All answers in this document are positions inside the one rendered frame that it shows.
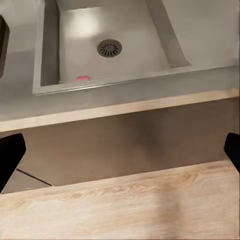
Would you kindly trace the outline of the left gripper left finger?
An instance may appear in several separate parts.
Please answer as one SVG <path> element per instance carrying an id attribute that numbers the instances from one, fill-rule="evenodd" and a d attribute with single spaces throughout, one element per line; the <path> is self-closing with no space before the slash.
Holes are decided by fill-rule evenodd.
<path id="1" fill-rule="evenodd" d="M 4 189 L 25 152 L 26 145 L 21 133 L 0 138 L 0 192 Z"/>

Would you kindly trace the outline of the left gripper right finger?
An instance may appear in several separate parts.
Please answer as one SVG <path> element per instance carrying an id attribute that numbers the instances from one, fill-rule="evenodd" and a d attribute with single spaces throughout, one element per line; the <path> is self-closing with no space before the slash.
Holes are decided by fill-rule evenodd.
<path id="1" fill-rule="evenodd" d="M 240 135 L 228 133 L 225 140 L 224 151 L 240 173 Z"/>

